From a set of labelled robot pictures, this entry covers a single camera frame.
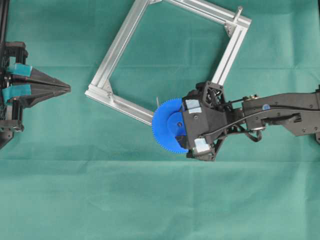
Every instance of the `wire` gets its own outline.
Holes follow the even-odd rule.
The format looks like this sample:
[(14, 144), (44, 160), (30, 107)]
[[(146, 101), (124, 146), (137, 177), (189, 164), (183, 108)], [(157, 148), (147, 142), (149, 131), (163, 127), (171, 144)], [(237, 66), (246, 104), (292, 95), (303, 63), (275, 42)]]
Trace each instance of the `wire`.
[(232, 127), (233, 125), (239, 123), (239, 122), (242, 122), (248, 118), (251, 118), (251, 117), (254, 117), (254, 116), (257, 116), (257, 115), (260, 115), (260, 114), (264, 114), (264, 113), (268, 113), (268, 112), (272, 112), (272, 111), (289, 111), (289, 112), (296, 112), (296, 111), (302, 111), (302, 112), (306, 112), (306, 113), (320, 113), (320, 110), (312, 110), (312, 109), (307, 109), (307, 108), (300, 108), (300, 107), (288, 107), (288, 108), (272, 108), (272, 109), (268, 109), (268, 110), (264, 110), (264, 111), (258, 111), (258, 112), (255, 112), (255, 113), (252, 113), (252, 114), (249, 114), (245, 117), (242, 117), (240, 119), (238, 119), (237, 121), (234, 121), (232, 123), (229, 123), (223, 127), (220, 127), (212, 132), (208, 132), (208, 133), (205, 133), (203, 135), (201, 135), (200, 137), (206, 137), (206, 136), (210, 136), (210, 135), (213, 135), (213, 134), (216, 134), (222, 130), (225, 130), (225, 129), (228, 129), (230, 127)]

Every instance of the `metal rod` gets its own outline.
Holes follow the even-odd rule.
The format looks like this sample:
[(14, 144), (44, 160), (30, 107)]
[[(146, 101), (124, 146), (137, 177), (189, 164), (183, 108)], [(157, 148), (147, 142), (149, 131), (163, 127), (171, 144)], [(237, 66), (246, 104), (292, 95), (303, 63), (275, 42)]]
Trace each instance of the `metal rod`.
[(9, 0), (2, 0), (0, 3), (0, 12), (1, 12), (0, 43), (3, 43), (6, 40), (8, 11), (9, 11)]
[(92, 85), (103, 88), (105, 83), (109, 81), (111, 74), (113, 73), (128, 42), (135, 32), (136, 27), (139, 24), (148, 4), (149, 0), (136, 0), (133, 3), (110, 49), (108, 50), (98, 71), (96, 72), (91, 83)]
[(85, 95), (98, 101), (99, 103), (107, 105), (108, 107), (111, 107), (123, 114), (143, 122), (144, 124), (151, 126), (154, 113), (143, 108), (142, 106), (134, 104), (114, 94), (108, 95), (108, 91), (94, 85), (89, 86), (89, 89), (85, 92)]
[[(236, 13), (204, 0), (164, 0), (219, 24), (233, 22)], [(238, 16), (238, 24), (248, 28), (251, 19)]]
[(224, 85), (246, 33), (246, 28), (243, 28), (241, 26), (237, 26), (235, 28), (211, 82), (219, 85)]

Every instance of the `blue gear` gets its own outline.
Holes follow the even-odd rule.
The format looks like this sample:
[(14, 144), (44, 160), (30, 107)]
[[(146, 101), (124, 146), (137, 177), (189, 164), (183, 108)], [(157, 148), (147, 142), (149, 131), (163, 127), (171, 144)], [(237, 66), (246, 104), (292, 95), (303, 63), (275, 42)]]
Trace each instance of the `blue gear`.
[(164, 149), (177, 154), (188, 152), (176, 140), (177, 136), (187, 135), (180, 112), (181, 106), (181, 98), (168, 100), (158, 107), (152, 118), (152, 132), (156, 142)]

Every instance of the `aluminum frame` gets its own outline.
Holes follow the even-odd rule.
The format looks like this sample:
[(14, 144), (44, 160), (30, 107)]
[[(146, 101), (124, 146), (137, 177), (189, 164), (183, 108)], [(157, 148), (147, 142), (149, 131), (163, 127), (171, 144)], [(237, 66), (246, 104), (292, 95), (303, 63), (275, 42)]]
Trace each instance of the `aluminum frame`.
[(89, 85), (88, 90), (85, 92), (85, 95), (150, 126), (152, 124), (154, 113), (142, 106), (115, 95), (109, 79), (147, 7), (151, 4), (160, 2), (171, 3), (224, 25), (226, 33), (230, 37), (230, 41), (211, 80), (213, 83), (220, 85), (225, 83), (227, 75), (251, 24), (251, 19), (241, 15), (243, 10), (241, 6), (238, 7), (237, 12), (232, 12), (205, 0), (134, 1), (119, 32)]

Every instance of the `green cloth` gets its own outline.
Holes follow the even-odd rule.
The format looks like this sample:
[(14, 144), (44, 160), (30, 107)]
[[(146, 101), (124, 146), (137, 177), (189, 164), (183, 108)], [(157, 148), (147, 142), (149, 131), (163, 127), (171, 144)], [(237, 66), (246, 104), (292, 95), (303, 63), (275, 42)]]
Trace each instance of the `green cloth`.
[[(317, 0), (210, 0), (252, 19), (225, 84), (228, 100), (314, 92)], [(270, 126), (228, 138), (216, 162), (165, 151), (151, 128), (87, 97), (133, 0), (11, 0), (7, 41), (72, 93), (24, 111), (0, 152), (3, 240), (320, 239), (320, 146)], [(224, 28), (167, 2), (151, 5), (111, 84), (150, 110), (212, 76)]]

